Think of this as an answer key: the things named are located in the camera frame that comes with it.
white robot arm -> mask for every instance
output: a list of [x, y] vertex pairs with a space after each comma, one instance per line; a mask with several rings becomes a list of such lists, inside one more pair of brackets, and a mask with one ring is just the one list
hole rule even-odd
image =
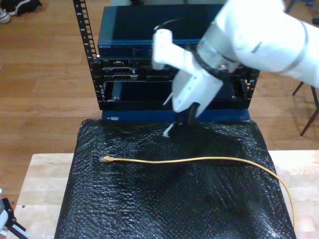
[[153, 36], [153, 68], [180, 71], [172, 84], [173, 110], [194, 103], [198, 117], [223, 85], [209, 69], [233, 72], [243, 63], [304, 81], [319, 88], [319, 29], [284, 13], [282, 0], [229, 0], [216, 16], [196, 52], [172, 42], [172, 32]]

cable connector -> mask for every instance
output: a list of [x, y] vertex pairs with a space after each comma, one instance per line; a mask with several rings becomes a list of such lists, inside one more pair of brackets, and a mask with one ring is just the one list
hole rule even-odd
[[113, 163], [114, 161], [114, 157], [111, 156], [105, 156], [103, 158], [100, 158], [100, 162], [104, 162], [104, 163]]

blue network device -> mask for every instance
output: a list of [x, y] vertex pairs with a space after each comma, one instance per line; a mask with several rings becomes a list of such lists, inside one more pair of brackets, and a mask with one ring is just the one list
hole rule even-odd
[[107, 6], [98, 41], [101, 59], [150, 59], [154, 28], [165, 25], [173, 41], [183, 48], [195, 48], [222, 8], [222, 4]]

black mat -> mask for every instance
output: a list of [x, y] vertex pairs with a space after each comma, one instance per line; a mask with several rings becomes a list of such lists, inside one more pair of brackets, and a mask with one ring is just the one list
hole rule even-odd
[[55, 238], [295, 239], [279, 183], [241, 163], [103, 164], [101, 156], [232, 156], [275, 171], [252, 121], [205, 123], [164, 138], [166, 123], [82, 123]]

wooden table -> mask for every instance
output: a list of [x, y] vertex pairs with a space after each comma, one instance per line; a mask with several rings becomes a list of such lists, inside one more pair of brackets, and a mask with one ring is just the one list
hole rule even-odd
[[[270, 154], [294, 199], [298, 239], [319, 239], [319, 150]], [[18, 222], [27, 228], [31, 239], [54, 238], [72, 158], [72, 153], [33, 155], [15, 209]], [[284, 190], [283, 194], [291, 211]]]

